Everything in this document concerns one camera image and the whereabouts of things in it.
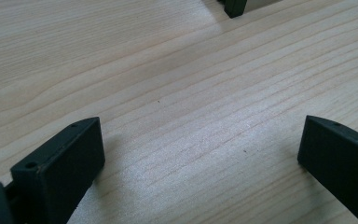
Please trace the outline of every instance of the table surface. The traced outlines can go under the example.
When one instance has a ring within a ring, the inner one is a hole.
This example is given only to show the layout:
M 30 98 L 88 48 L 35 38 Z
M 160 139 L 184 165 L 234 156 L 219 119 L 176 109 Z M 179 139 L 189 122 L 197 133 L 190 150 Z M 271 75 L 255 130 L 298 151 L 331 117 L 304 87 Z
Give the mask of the table surface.
M 358 131 L 358 0 L 0 0 L 0 181 L 102 121 L 69 223 L 358 223 L 296 161 L 306 115 Z

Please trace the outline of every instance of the light wood surface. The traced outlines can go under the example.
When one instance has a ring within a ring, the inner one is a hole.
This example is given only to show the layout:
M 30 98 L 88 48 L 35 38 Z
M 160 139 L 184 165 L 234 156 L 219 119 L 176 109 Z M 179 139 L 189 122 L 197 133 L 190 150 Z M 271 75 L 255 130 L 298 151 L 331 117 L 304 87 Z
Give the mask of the light wood surface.
M 297 164 L 308 114 L 358 131 L 358 0 L 0 0 L 0 181 L 102 120 L 69 223 L 358 223 Z

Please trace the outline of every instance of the black corner piece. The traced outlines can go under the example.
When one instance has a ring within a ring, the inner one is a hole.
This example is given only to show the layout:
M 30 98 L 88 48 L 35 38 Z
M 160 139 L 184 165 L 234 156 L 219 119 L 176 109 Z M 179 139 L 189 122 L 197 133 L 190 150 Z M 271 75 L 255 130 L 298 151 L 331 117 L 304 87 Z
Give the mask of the black corner piece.
M 358 132 L 307 116 L 298 162 L 358 218 Z
M 66 223 L 104 161 L 99 118 L 71 124 L 10 169 L 0 223 Z
M 232 19 L 243 14 L 247 0 L 221 0 L 225 4 L 225 12 Z

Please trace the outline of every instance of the screw hole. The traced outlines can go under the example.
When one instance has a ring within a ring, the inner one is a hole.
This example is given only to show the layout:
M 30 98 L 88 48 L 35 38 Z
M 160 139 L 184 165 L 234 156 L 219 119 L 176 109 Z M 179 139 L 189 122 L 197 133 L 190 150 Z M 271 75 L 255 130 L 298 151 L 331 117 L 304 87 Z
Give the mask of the screw hole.
M 31 161 L 31 162 L 28 162 L 28 163 L 25 165 L 25 168 L 27 168 L 27 169 L 34 169 L 36 166 L 37 166 L 37 163 L 34 162 L 34 161 Z

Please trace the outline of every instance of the black object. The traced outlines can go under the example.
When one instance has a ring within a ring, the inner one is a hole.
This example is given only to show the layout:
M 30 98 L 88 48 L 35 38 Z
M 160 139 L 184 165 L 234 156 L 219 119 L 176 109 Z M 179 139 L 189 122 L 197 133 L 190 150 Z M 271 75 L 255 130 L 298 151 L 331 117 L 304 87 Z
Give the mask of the black object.
M 358 218 L 358 132 L 307 116 L 298 162 Z
M 99 118 L 73 123 L 11 169 L 0 183 L 0 224 L 66 223 L 104 165 Z
M 230 18 L 239 17 L 243 14 L 247 0 L 221 0 L 225 4 L 225 12 Z

